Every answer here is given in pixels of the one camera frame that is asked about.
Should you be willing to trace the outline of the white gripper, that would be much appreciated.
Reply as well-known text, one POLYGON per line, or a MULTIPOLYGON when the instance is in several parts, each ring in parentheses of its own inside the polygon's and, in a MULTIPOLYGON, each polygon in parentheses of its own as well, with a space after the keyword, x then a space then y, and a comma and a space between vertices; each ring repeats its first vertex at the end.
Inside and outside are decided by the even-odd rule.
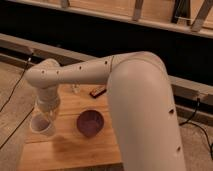
MULTIPOLYGON (((49 119, 52 123, 54 123, 55 120, 57 119, 58 112, 53 111, 53 110, 55 110, 60 105, 60 98, 57 97, 57 98, 50 100, 50 101, 43 101, 43 100, 37 99, 36 104, 42 112, 50 112, 51 111, 49 113, 49 119)), ((41 111, 38 108, 34 109, 33 117, 37 117, 38 115, 41 114, 41 111)))

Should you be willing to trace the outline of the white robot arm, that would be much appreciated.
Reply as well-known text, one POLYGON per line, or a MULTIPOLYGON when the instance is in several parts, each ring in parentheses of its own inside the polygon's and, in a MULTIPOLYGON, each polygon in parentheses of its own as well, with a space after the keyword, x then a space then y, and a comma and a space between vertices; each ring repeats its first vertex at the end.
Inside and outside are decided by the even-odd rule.
POLYGON ((156 54, 139 51, 60 66, 46 59, 27 70, 43 112, 58 107, 60 84, 103 84, 125 171, 186 171, 171 82, 156 54))

